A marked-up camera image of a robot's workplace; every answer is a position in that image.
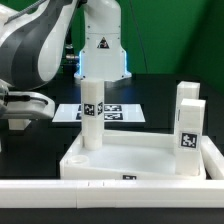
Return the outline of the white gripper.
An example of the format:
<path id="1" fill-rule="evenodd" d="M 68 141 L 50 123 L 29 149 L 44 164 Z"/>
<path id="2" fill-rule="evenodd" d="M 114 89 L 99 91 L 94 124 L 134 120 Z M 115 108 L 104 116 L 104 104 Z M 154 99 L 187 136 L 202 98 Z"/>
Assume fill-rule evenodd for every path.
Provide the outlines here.
<path id="1" fill-rule="evenodd" d="M 51 119 L 55 102 L 37 92 L 9 91 L 0 94 L 0 119 Z"/>

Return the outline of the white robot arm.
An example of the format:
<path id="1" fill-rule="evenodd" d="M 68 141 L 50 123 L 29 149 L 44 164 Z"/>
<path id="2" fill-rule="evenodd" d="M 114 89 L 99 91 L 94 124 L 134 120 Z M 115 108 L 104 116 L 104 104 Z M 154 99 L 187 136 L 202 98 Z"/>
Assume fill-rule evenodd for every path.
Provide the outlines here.
<path id="1" fill-rule="evenodd" d="M 84 8 L 85 45 L 75 78 L 127 79 L 116 0 L 38 0 L 22 11 L 0 4 L 0 119 L 48 119 L 55 103 L 34 90 L 56 75 L 76 9 Z"/>

